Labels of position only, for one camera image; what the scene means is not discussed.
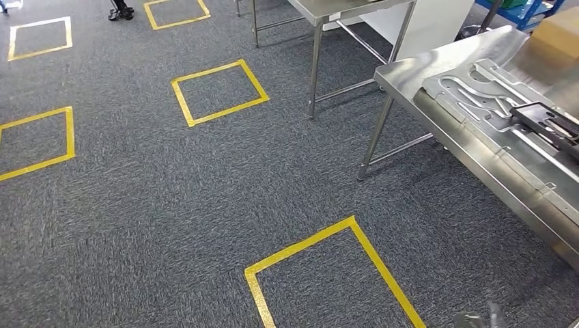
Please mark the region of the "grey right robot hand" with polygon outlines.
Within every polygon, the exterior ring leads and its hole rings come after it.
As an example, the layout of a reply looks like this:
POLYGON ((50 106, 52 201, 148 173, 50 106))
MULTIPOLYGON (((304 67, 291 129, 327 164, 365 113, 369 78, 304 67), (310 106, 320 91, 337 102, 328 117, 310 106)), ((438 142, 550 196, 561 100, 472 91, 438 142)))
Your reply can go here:
MULTIPOLYGON (((505 315, 501 307, 492 301, 488 301, 490 309, 490 321, 488 327, 504 328, 508 327, 505 315)), ((454 327, 460 328, 484 328, 486 325, 480 314, 472 311, 461 311, 453 317, 454 327)))

